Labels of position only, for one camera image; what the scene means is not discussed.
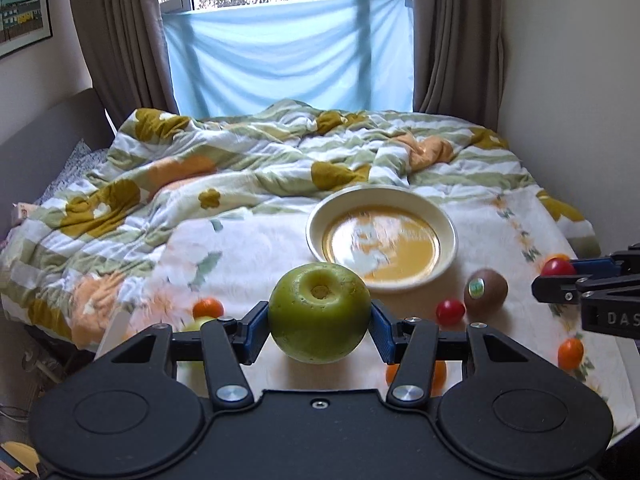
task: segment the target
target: gray headboard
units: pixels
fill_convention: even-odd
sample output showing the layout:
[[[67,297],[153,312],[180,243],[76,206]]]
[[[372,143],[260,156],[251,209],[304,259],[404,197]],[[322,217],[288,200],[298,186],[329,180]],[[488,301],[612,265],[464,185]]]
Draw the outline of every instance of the gray headboard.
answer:
[[[0,144],[0,239],[10,228],[11,205],[40,197],[80,139],[93,150],[113,142],[113,131],[93,88],[50,108]]]

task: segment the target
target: orange fruit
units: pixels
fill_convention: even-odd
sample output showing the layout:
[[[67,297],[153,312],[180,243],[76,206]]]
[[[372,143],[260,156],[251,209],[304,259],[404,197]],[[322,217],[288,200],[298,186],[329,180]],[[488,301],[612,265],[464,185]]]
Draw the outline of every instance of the orange fruit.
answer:
[[[391,383],[394,381],[399,366],[400,365],[389,365],[386,367],[385,378],[388,386],[391,386]],[[441,390],[446,381],[447,364],[444,361],[436,361],[433,369],[433,381],[431,381],[431,392],[433,393],[434,390]]]
[[[564,260],[566,262],[570,262],[571,258],[569,256],[567,256],[564,253],[556,253],[556,254],[551,254],[550,256],[547,256],[545,258],[545,264],[549,261],[549,260],[553,260],[554,258],[558,258],[558,260]]]
[[[220,317],[225,313],[225,309],[222,308],[216,298],[203,298],[193,305],[193,319],[199,317]]]
[[[584,357],[582,341],[576,337],[567,339],[558,347],[558,368],[569,371],[575,370]]]

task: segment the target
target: blue cloth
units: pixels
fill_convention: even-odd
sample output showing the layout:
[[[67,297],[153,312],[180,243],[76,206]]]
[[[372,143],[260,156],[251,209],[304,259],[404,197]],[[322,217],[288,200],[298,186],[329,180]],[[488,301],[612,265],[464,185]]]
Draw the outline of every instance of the blue cloth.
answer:
[[[412,0],[289,0],[162,20],[182,114],[253,114],[283,98],[412,109]]]

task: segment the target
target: green sticker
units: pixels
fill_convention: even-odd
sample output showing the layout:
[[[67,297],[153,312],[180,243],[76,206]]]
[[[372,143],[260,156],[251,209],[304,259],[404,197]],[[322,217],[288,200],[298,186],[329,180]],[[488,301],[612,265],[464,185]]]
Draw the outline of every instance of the green sticker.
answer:
[[[482,298],[484,294],[484,280],[482,278],[476,278],[469,282],[469,295],[474,299],[478,300]]]

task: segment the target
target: striped floral blanket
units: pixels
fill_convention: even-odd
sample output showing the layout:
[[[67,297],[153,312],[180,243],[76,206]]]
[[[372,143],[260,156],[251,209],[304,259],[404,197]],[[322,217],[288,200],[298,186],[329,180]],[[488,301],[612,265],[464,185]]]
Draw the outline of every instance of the striped floral blanket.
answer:
[[[406,146],[394,140],[406,134],[447,140],[450,162],[412,171]],[[95,348],[116,307],[153,303],[145,281],[181,222],[308,212],[352,184],[410,188],[436,203],[530,188],[578,255],[599,253],[580,213],[539,188],[504,140],[466,121],[322,111],[292,100],[206,120],[143,108],[120,127],[107,163],[11,236],[0,259],[2,306],[14,319]],[[202,279],[215,266],[205,257]]]

